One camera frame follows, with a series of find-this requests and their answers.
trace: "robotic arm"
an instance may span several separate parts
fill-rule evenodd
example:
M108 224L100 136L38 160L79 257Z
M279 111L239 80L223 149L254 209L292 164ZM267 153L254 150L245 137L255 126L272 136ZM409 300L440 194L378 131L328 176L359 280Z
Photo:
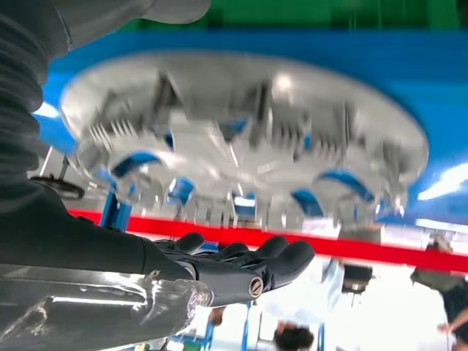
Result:
M192 254L202 244L199 235L153 243L96 227L69 216L51 189L27 179L26 171L38 165L38 125L30 112L42 103L41 87L50 61L134 18L185 23L203 16L209 3L0 1L0 282L4 300L0 308L5 309L0 318L0 350L32 344L35 350L98 350L106 340L116 346L167 336L190 318L192 310L185 306L252 300L292 281L313 258L306 243L288 245L282 238L256 252L233 244L218 254ZM101 279L109 274L113 278ZM116 288L122 279L126 288ZM23 285L26 282L35 288ZM119 297L111 299L112 308L109 294ZM202 301L193 302L193 297ZM97 304L100 312L95 312ZM174 309L179 313L170 313ZM94 328L99 330L86 333Z

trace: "white shirt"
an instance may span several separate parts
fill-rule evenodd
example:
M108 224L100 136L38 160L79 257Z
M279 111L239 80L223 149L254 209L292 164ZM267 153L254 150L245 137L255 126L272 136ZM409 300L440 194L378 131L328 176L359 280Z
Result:
M328 319L341 295L344 269L337 260L315 257L294 282L266 292L257 299L260 309L279 320L308 327Z

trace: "red stripe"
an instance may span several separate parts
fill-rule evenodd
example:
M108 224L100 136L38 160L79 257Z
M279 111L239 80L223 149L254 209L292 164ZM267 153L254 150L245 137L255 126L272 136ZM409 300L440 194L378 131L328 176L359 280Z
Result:
M93 211L69 211L73 216L84 216L98 223L100 214ZM415 266L436 271L456 271L468 273L468 256L446 254L436 251L406 249L397 246L377 245L362 241L332 240L317 237L305 237L297 233L266 232L258 229L218 228L192 223L174 222L163 219L141 218L133 216L128 231L180 237L196 231L206 241L222 244L242 242L249 246L260 246L273 235L281 234L289 242L303 240L313 246L317 254L356 260L368 260L380 263L394 263Z

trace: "human hand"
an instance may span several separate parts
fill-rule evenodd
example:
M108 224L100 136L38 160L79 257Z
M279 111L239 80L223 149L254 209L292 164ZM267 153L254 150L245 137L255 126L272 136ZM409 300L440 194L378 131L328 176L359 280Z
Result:
M450 334L452 332L452 326L450 324L440 324L437 326L437 330L441 333Z

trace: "clear plastic wrap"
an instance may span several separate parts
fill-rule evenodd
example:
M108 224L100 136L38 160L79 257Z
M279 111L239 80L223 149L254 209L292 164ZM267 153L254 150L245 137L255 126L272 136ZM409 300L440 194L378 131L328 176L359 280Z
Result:
M174 335L212 292L196 281L0 265L0 350L92 351Z

